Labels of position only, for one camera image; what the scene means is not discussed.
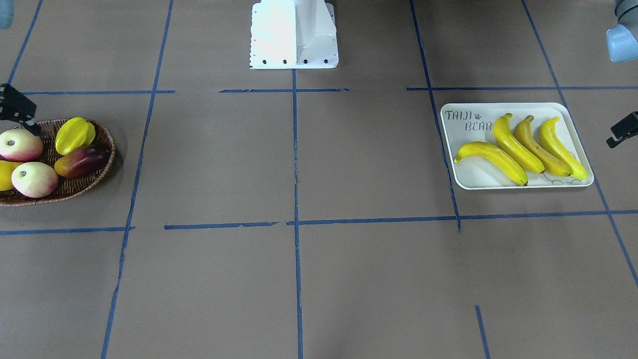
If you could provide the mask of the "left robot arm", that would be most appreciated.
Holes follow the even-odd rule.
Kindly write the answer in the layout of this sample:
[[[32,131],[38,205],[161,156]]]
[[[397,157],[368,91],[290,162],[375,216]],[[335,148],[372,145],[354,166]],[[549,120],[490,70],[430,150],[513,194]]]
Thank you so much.
[[[638,58],[638,2],[614,2],[616,25],[606,31],[609,59],[613,63],[626,63]],[[611,127],[612,136],[606,140],[613,149],[638,134],[638,113],[631,112]]]

